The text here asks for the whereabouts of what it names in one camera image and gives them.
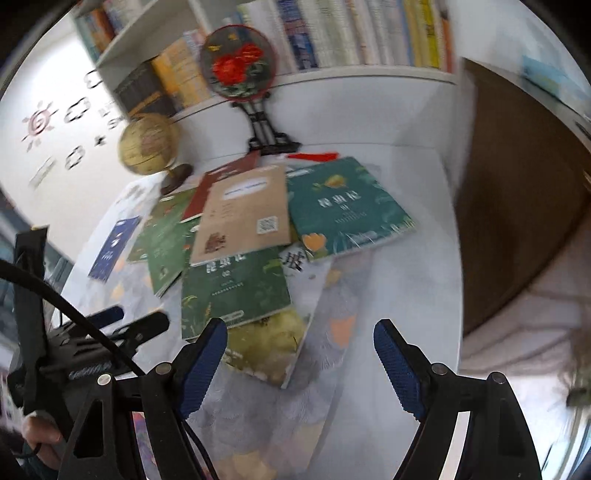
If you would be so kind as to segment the person left hand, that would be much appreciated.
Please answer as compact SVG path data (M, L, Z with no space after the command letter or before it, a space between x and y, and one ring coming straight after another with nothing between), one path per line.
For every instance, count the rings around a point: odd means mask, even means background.
M27 415L22 423L22 436L37 450L36 456L45 466L59 469L61 455L56 448L62 445L64 438L52 421L36 414Z

